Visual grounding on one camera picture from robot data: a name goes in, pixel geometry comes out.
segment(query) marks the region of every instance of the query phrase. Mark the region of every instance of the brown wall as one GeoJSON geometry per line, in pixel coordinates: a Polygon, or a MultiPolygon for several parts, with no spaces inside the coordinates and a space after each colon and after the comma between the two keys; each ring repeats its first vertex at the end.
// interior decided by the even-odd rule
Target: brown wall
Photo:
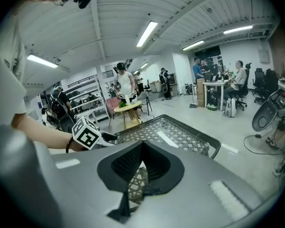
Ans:
{"type": "Polygon", "coordinates": [[[285,71],[285,31],[281,26],[269,40],[271,47],[274,69],[278,75],[285,71]]]}

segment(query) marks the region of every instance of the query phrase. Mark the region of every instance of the black wristband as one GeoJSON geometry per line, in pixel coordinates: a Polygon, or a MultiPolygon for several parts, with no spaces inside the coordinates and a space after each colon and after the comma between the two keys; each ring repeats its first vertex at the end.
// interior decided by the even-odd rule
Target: black wristband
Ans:
{"type": "Polygon", "coordinates": [[[70,148],[71,143],[74,141],[73,137],[69,140],[69,142],[66,145],[66,153],[68,153],[68,150],[70,148]]]}

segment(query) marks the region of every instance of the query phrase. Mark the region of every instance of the blue shirt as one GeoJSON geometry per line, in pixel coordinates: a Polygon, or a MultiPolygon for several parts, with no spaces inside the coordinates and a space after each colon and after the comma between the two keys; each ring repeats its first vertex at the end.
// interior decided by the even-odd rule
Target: blue shirt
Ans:
{"type": "Polygon", "coordinates": [[[196,74],[204,75],[198,64],[193,65],[193,73],[194,73],[195,79],[202,78],[200,76],[197,76],[196,74]]]}

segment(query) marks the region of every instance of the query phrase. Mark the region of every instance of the black cap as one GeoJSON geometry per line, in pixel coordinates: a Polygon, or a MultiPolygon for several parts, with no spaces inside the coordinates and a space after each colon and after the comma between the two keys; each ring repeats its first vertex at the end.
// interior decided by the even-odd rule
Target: black cap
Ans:
{"type": "Polygon", "coordinates": [[[118,68],[118,70],[125,70],[125,65],[124,65],[124,63],[118,63],[118,64],[117,64],[117,68],[118,68]]]}

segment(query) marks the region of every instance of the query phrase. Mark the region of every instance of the pink chair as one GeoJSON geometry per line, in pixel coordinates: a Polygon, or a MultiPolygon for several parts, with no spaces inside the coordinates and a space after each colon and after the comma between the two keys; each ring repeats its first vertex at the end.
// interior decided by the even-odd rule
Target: pink chair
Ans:
{"type": "Polygon", "coordinates": [[[117,108],[117,107],[119,107],[119,100],[117,99],[117,97],[110,98],[110,99],[107,99],[107,100],[106,100],[106,104],[107,104],[107,106],[108,106],[110,115],[112,115],[112,116],[113,116],[113,119],[114,119],[114,117],[115,117],[115,111],[114,111],[114,109],[117,108]]]}

